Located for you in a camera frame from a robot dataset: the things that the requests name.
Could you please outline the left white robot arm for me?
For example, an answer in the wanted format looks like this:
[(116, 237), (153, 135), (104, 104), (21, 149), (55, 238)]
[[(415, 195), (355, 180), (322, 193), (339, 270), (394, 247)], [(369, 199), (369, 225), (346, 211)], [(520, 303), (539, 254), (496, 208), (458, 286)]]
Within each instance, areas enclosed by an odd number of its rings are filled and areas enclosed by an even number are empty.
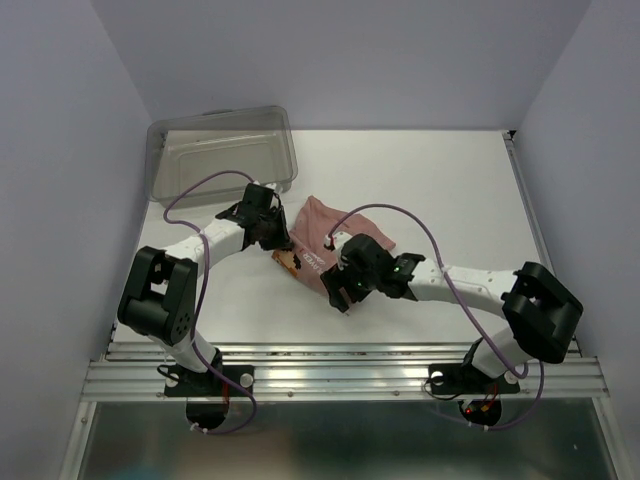
[(163, 249), (145, 246), (136, 252), (117, 319), (176, 361), (177, 371), (165, 374), (175, 385), (190, 385), (202, 394), (221, 386), (221, 353), (196, 330), (196, 289), (211, 267), (254, 244), (265, 251), (293, 246), (272, 184), (250, 183), (238, 203), (192, 236)]

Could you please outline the pink t shirt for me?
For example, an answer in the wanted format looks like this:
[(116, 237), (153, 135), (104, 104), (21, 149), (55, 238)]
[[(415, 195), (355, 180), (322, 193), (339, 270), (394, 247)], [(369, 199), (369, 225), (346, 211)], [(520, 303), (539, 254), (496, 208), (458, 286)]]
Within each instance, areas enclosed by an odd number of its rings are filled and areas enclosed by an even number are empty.
[(359, 213), (348, 215), (310, 196), (289, 230), (293, 248), (276, 250), (272, 258), (295, 280), (329, 300), (320, 276), (336, 264), (336, 259), (323, 243), (327, 235), (336, 231), (347, 232), (352, 237), (366, 234), (391, 254), (395, 248), (395, 242), (365, 216)]

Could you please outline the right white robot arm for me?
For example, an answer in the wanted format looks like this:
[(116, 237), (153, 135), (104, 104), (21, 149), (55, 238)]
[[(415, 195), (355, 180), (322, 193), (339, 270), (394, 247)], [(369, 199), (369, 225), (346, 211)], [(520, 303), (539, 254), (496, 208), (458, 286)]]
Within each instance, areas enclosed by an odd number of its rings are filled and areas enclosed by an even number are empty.
[(480, 335), (459, 364), (439, 367), (438, 391), (470, 393), (531, 360), (565, 360), (584, 312), (582, 303), (546, 267), (525, 262), (515, 271), (441, 266), (420, 254), (392, 255), (373, 237), (329, 235), (324, 246), (336, 263), (322, 273), (329, 303), (341, 312), (377, 291), (392, 299), (445, 302), (464, 313), (480, 310), (506, 321), (493, 336)]

